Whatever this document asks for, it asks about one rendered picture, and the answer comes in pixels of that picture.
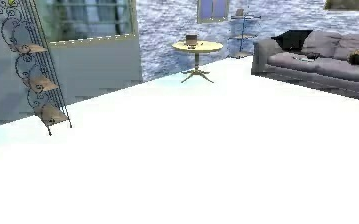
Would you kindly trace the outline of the thin blue metal shelf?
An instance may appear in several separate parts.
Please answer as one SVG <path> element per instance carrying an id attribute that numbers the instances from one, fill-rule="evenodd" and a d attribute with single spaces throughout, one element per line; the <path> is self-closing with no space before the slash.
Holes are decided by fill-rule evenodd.
<path id="1" fill-rule="evenodd" d="M 250 22 L 261 19 L 260 15 L 254 15 L 250 12 L 250 6 L 238 8 L 230 16 L 230 31 L 228 37 L 229 58 L 242 59 L 253 55 L 253 50 L 248 44 L 258 36 L 258 33 L 249 32 L 247 26 Z"/>

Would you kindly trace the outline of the large glass window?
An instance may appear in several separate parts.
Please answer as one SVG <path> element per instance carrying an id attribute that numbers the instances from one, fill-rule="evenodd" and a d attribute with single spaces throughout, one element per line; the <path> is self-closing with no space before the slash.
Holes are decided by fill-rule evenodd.
<path id="1" fill-rule="evenodd" d="M 34 0 L 49 42 L 137 33 L 135 0 Z"/>

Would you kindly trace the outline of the black wrought iron ladder shelf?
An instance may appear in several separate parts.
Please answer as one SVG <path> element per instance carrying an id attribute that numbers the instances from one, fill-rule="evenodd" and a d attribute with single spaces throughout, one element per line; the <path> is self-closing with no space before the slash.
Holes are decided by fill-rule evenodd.
<path id="1" fill-rule="evenodd" d="M 54 60 L 34 0 L 0 0 L 0 34 L 16 56 L 14 71 L 26 86 L 26 99 L 52 135 L 50 127 L 72 122 Z"/>

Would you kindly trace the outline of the grey sofa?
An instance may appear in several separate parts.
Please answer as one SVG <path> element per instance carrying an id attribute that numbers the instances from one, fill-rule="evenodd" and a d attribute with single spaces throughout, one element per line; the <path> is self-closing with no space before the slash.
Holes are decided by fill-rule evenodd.
<path id="1" fill-rule="evenodd" d="M 347 62 L 359 49 L 359 34 L 311 30 L 301 51 L 284 51 L 272 37 L 254 43 L 251 73 L 359 100 L 359 65 Z M 314 62 L 297 56 L 319 53 Z"/>

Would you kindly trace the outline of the framed green picture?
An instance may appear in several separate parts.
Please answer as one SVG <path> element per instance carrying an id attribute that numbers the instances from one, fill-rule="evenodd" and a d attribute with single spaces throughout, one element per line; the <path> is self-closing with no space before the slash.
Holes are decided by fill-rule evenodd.
<path id="1" fill-rule="evenodd" d="M 325 0 L 324 9 L 359 11 L 359 0 Z"/>

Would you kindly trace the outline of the round yellow pedestal table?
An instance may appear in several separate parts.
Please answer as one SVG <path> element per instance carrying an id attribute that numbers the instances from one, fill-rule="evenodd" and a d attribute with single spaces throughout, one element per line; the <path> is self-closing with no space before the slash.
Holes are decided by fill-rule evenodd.
<path id="1" fill-rule="evenodd" d="M 198 41 L 197 44 L 195 45 L 196 49 L 187 49 L 187 46 L 190 46 L 190 45 L 186 45 L 184 41 L 178 41 L 178 42 L 172 44 L 173 49 L 180 51 L 180 52 L 192 53 L 195 57 L 194 68 L 191 70 L 182 71 L 182 74 L 187 74 L 187 77 L 184 80 L 182 80 L 182 83 L 184 83 L 185 81 L 187 81 L 189 78 L 191 78 L 193 76 L 201 76 L 205 80 L 212 82 L 212 80 L 210 80 L 207 77 L 208 72 L 202 71 L 199 68 L 200 55 L 202 53 L 218 52 L 223 48 L 223 45 L 219 42 L 213 42 L 213 41 Z"/>

